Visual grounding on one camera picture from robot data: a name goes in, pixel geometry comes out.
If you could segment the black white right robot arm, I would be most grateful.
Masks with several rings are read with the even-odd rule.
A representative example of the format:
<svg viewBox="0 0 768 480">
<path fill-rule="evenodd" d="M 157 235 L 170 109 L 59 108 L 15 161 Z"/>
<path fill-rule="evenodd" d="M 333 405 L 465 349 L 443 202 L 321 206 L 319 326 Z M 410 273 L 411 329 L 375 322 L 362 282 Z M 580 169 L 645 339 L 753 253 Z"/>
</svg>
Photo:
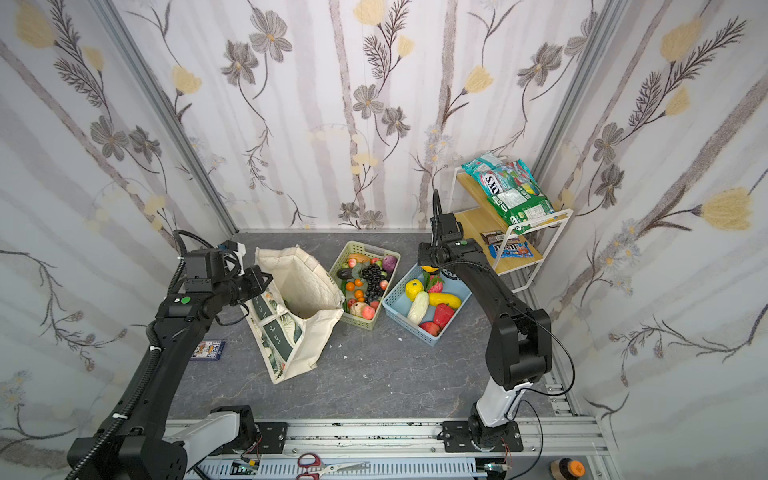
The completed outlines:
<svg viewBox="0 0 768 480">
<path fill-rule="evenodd" d="M 490 449 L 509 431 L 509 415 L 552 368 L 550 319 L 533 310 L 491 268 L 481 246 L 464 237 L 452 213 L 435 213 L 432 240 L 421 243 L 418 264 L 445 270 L 467 286 L 490 323 L 485 362 L 490 379 L 468 420 L 478 449 Z"/>
</svg>

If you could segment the light blue plastic basket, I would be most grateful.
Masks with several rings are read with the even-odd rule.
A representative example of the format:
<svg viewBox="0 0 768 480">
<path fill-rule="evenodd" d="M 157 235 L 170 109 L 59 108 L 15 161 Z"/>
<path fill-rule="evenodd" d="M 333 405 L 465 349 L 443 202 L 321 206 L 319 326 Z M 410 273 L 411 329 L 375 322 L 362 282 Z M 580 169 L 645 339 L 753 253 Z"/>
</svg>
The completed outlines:
<svg viewBox="0 0 768 480">
<path fill-rule="evenodd" d="M 450 272 L 414 265 L 385 297 L 383 308 L 390 319 L 435 346 L 471 296 Z"/>
</svg>

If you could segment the cream canvas grocery bag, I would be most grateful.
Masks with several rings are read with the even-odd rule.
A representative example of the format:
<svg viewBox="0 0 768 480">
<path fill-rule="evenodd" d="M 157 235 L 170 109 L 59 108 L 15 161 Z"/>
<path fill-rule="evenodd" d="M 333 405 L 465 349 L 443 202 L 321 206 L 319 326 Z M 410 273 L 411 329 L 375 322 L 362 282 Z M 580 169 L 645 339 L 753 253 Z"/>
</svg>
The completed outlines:
<svg viewBox="0 0 768 480">
<path fill-rule="evenodd" d="M 279 384 L 317 367 L 344 313 L 343 296 L 319 261 L 298 246 L 258 248 L 255 265 L 273 280 L 247 302 L 247 322 L 271 382 Z"/>
</svg>

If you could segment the pink toy peach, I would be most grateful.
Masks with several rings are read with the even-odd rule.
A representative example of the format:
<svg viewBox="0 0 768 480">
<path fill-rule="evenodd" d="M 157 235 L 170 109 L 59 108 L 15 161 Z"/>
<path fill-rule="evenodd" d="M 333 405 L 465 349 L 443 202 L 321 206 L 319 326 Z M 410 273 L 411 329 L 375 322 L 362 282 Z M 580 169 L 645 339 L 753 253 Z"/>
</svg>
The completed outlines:
<svg viewBox="0 0 768 480">
<path fill-rule="evenodd" d="M 362 317 L 365 320 L 372 320 L 375 316 L 376 310 L 373 307 L 365 306 L 362 310 Z"/>
</svg>

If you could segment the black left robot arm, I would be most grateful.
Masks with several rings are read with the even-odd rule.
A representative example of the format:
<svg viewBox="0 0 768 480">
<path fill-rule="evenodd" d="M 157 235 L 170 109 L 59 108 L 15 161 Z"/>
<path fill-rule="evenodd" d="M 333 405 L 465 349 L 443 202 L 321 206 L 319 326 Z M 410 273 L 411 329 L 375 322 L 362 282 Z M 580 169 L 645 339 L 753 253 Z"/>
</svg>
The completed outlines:
<svg viewBox="0 0 768 480">
<path fill-rule="evenodd" d="M 69 479 L 181 479 L 193 463 L 180 440 L 164 439 L 170 406 L 186 366 L 215 317 L 263 294 L 273 276 L 257 266 L 229 278 L 187 279 L 146 327 L 148 349 L 113 408 L 91 437 L 67 453 Z"/>
</svg>

